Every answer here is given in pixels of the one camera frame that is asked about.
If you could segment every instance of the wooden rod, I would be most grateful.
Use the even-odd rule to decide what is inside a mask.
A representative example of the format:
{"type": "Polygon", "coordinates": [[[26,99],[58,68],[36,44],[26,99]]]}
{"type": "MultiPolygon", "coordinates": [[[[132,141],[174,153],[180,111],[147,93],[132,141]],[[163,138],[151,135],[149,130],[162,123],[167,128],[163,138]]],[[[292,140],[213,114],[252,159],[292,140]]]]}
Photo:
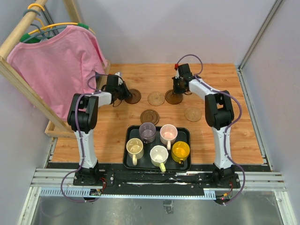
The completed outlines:
{"type": "MultiPolygon", "coordinates": [[[[47,0],[37,0],[35,3],[44,6],[47,0]]],[[[38,6],[31,7],[32,9],[40,12],[41,8],[38,6]]],[[[14,30],[10,33],[10,35],[6,38],[3,44],[0,47],[0,56],[4,59],[8,57],[10,52],[13,50],[15,45],[19,42],[22,35],[25,33],[27,28],[30,26],[34,18],[37,16],[35,12],[28,12],[25,16],[20,20],[18,25],[14,28],[14,30]]]]}
{"type": "Polygon", "coordinates": [[[74,23],[82,23],[82,19],[79,15],[76,2],[74,0],[64,0],[64,3],[71,21],[74,23]]]}
{"type": "Polygon", "coordinates": [[[0,73],[8,79],[33,105],[52,121],[61,131],[73,132],[43,101],[43,99],[27,84],[26,81],[0,56],[0,73]]]}

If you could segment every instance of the black tray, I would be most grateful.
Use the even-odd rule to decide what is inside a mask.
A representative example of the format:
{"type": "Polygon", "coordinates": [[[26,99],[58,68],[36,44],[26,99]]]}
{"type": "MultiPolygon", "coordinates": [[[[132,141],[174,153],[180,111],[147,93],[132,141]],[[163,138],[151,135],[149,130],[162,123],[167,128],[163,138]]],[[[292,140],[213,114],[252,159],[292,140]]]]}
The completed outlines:
{"type": "MultiPolygon", "coordinates": [[[[150,151],[156,145],[165,146],[160,141],[159,131],[160,131],[161,127],[156,127],[155,141],[152,142],[152,143],[144,144],[144,155],[141,159],[137,160],[137,165],[133,165],[132,158],[128,155],[128,152],[126,150],[126,143],[131,138],[139,138],[140,139],[139,128],[140,128],[140,126],[133,125],[133,126],[130,126],[127,130],[124,157],[123,157],[123,164],[128,169],[157,170],[157,171],[160,171],[159,167],[156,167],[151,163],[150,151]]],[[[183,142],[187,143],[189,146],[191,146],[190,145],[189,131],[185,128],[182,128],[182,127],[177,127],[177,131],[178,131],[178,135],[177,135],[177,138],[176,138],[176,142],[183,141],[183,142]]],[[[172,156],[171,156],[172,150],[169,150],[168,152],[169,152],[169,156],[168,156],[167,162],[165,163],[165,169],[167,171],[185,172],[185,171],[190,169],[190,167],[191,167],[191,154],[189,154],[186,161],[184,161],[184,166],[181,166],[179,163],[176,163],[172,159],[172,156]]]]}

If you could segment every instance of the woven coaster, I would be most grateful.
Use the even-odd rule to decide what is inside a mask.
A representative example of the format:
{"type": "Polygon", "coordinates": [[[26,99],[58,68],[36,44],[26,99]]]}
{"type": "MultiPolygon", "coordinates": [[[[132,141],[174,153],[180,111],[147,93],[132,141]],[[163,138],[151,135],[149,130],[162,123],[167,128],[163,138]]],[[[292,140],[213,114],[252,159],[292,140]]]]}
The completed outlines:
{"type": "Polygon", "coordinates": [[[177,105],[183,100],[183,95],[182,94],[173,94],[173,90],[168,90],[165,93],[165,100],[172,104],[172,105],[177,105]]]}
{"type": "Polygon", "coordinates": [[[136,104],[141,100],[142,95],[137,89],[130,89],[129,92],[131,93],[132,97],[125,99],[125,102],[128,104],[136,104]]]}
{"type": "Polygon", "coordinates": [[[162,105],[165,102],[164,94],[158,91],[154,91],[148,95],[148,102],[150,105],[162,105]]]}
{"type": "Polygon", "coordinates": [[[142,112],[140,119],[141,123],[150,122],[156,125],[159,122],[159,114],[155,110],[147,109],[142,112]]]}
{"type": "Polygon", "coordinates": [[[184,114],[185,114],[186,118],[192,122],[196,122],[199,119],[201,119],[201,117],[202,117],[200,109],[195,108],[195,107],[187,108],[185,110],[184,114]]]}

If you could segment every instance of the mug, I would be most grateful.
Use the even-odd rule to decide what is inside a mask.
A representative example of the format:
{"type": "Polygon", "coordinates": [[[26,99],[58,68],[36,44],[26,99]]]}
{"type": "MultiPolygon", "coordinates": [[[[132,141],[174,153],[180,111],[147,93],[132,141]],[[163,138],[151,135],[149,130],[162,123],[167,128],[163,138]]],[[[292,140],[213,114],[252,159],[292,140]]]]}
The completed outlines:
{"type": "Polygon", "coordinates": [[[139,133],[144,143],[151,143],[155,140],[155,125],[153,123],[143,123],[139,128],[139,133]]]}
{"type": "Polygon", "coordinates": [[[137,160],[144,155],[143,143],[138,138],[130,139],[126,144],[126,150],[132,158],[133,165],[137,165],[137,160]]]}
{"type": "Polygon", "coordinates": [[[152,164],[159,167],[161,172],[165,172],[165,163],[168,159],[168,156],[168,150],[161,145],[154,146],[150,151],[152,164]]]}
{"type": "Polygon", "coordinates": [[[160,141],[167,146],[168,150],[171,150],[171,144],[176,141],[177,134],[177,129],[173,125],[163,125],[160,129],[160,141]]]}
{"type": "Polygon", "coordinates": [[[188,158],[190,154],[189,145],[185,142],[176,142],[172,147],[172,159],[184,166],[184,161],[188,158]]]}

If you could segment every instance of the wooden table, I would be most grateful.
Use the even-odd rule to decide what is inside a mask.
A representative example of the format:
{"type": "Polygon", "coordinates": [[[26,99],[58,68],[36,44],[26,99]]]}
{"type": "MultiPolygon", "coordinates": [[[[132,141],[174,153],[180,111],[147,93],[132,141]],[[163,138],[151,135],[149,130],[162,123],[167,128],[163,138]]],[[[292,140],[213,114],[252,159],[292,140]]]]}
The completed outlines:
{"type": "MultiPolygon", "coordinates": [[[[200,71],[200,65],[190,64],[193,73],[200,71]]],[[[204,101],[197,95],[183,96],[178,105],[165,101],[161,106],[152,106],[147,97],[153,91],[166,93],[173,88],[175,75],[174,64],[112,64],[110,73],[118,71],[129,89],[138,89],[142,99],[135,105],[125,101],[118,107],[102,106],[98,111],[98,122],[95,128],[94,143],[96,156],[101,163],[121,163],[125,147],[126,132],[131,125],[140,125],[140,115],[146,109],[154,109],[160,116],[157,126],[173,124],[184,127],[191,134],[191,155],[194,164],[210,164],[214,162],[215,147],[211,128],[206,124],[204,101]],[[190,122],[184,111],[188,107],[198,107],[202,118],[198,122],[190,122]]],[[[212,87],[228,90],[242,105],[243,115],[231,130],[232,158],[240,164],[262,164],[263,159],[257,144],[246,102],[240,82],[233,64],[205,64],[201,77],[212,87]]],[[[232,102],[235,117],[239,109],[232,102]]],[[[79,151],[76,139],[59,138],[56,144],[53,162],[78,162],[79,151]]]]}

